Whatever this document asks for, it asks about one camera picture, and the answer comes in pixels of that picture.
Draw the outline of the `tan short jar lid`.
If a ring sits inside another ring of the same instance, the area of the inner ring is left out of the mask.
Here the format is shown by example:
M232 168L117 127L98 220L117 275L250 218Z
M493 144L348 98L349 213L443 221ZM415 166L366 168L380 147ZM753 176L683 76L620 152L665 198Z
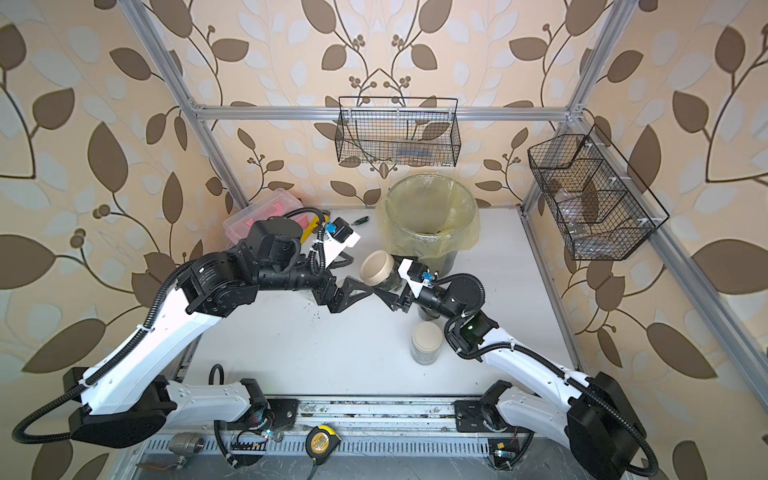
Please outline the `tan short jar lid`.
M371 253L360 267L360 279L368 286L377 286L386 283L390 278L395 261L391 254L385 250L377 250Z

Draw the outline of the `beige lid tall jar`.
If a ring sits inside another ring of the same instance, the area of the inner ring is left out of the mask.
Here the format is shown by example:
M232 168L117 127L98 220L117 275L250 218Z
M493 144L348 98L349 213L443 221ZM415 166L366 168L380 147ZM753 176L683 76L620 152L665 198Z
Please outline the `beige lid tall jar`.
M419 323L411 335L411 356L420 365L433 364L443 343L441 328L428 321Z

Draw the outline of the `beige lid short jar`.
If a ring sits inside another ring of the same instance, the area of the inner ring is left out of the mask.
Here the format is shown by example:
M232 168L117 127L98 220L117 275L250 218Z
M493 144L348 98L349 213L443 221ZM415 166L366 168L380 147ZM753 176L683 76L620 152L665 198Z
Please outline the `beige lid short jar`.
M376 287L388 292L399 291L405 283L405 280L400 276L398 272L398 265L394 264L390 269L387 277L379 282Z

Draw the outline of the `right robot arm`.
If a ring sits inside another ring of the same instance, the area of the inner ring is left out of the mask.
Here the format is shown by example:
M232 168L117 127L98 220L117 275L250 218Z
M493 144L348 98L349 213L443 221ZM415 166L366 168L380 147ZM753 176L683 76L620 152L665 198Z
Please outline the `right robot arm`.
M486 292L468 273L435 276L408 257L368 286L391 309L410 303L445 318L443 337L463 360L499 369L518 386L495 395L487 421L522 427L567 447L596 479L624 474L652 478L659 460L638 415L618 382L608 374L590 376L558 364L515 339L482 310Z

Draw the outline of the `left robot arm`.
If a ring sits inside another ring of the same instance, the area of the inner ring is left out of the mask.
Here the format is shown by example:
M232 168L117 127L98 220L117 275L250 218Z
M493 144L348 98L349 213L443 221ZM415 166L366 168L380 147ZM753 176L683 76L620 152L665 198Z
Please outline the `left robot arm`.
M311 250L302 252L303 229L295 218L305 211L258 220L234 247L177 267L133 336L96 366L71 369L65 393L22 419L13 440L126 448L172 423L244 422L266 410L253 379L196 388L162 372L203 332L252 304L261 290L309 291L332 313L376 293L352 277L339 284L333 274L335 259L360 238L345 220L321 222Z

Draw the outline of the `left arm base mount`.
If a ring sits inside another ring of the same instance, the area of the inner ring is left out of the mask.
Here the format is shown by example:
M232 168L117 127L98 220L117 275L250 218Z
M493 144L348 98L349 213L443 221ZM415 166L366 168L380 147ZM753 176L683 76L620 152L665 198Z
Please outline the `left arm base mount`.
M233 422L216 421L215 425L229 431L280 431L295 424L299 404L297 398L269 398L263 409L246 413Z

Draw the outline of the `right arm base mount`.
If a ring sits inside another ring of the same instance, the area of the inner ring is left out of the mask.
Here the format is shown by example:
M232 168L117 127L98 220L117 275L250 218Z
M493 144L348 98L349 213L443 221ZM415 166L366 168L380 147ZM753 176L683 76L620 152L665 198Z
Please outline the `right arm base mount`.
M515 432L531 433L522 426L507 423L497 407L501 395L512 387L511 382L498 380L477 399L454 401L456 430L460 433L499 433L507 436Z

